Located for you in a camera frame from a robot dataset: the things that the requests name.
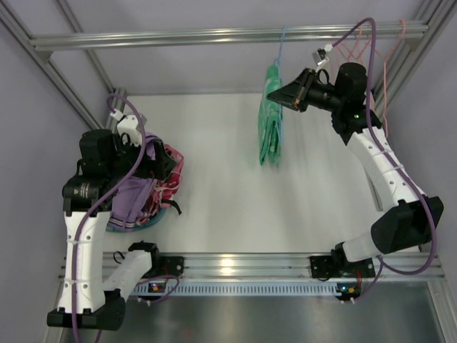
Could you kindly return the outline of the green white patterned trousers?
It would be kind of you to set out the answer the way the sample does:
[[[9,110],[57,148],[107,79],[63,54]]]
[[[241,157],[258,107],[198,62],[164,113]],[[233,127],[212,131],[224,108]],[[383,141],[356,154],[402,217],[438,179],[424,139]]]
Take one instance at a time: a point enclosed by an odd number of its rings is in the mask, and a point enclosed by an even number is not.
[[[279,167],[281,163],[281,142],[283,136],[283,108],[267,99],[267,96],[282,87],[280,69],[275,61],[266,70],[261,103],[258,111],[259,163],[266,161]]]

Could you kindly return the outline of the blue wire hanger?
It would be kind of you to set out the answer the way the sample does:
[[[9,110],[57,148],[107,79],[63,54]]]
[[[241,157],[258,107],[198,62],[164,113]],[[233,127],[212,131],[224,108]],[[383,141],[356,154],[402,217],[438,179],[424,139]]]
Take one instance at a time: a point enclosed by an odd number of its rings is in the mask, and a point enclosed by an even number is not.
[[[283,81],[281,78],[281,68],[282,68],[282,57],[283,57],[283,43],[286,38],[286,32],[287,32],[287,25],[285,25],[282,29],[282,34],[280,38],[280,45],[278,49],[278,57],[276,59],[275,65],[277,68],[278,76],[277,76],[277,81],[278,85],[282,86]],[[279,167],[281,163],[281,145],[283,142],[283,107],[281,105],[278,105],[278,111],[276,114],[276,148],[274,150],[274,164],[276,167]]]

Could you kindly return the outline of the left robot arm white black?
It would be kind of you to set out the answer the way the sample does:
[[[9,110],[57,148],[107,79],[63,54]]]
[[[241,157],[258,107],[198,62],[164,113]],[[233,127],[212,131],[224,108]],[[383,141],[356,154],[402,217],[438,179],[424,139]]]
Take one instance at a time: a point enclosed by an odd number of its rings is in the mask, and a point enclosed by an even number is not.
[[[75,332],[116,331],[134,288],[142,279],[166,272],[158,246],[140,241],[104,278],[105,233],[134,232],[158,219],[171,201],[154,194],[154,187],[174,183],[183,160],[150,133],[88,131],[79,149],[76,173],[62,189],[67,241],[64,288],[47,324]]]

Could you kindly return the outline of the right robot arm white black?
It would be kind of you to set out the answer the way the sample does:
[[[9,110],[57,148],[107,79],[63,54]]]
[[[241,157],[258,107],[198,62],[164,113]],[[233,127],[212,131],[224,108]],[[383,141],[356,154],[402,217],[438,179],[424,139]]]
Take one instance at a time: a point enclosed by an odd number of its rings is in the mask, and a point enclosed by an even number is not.
[[[360,161],[380,199],[383,215],[367,232],[337,244],[331,251],[333,265],[344,267],[433,242],[443,202],[427,197],[412,181],[378,117],[368,109],[365,67],[342,64],[333,84],[323,83],[322,74],[306,68],[266,98],[293,111],[304,112],[308,106],[329,111],[333,129]]]

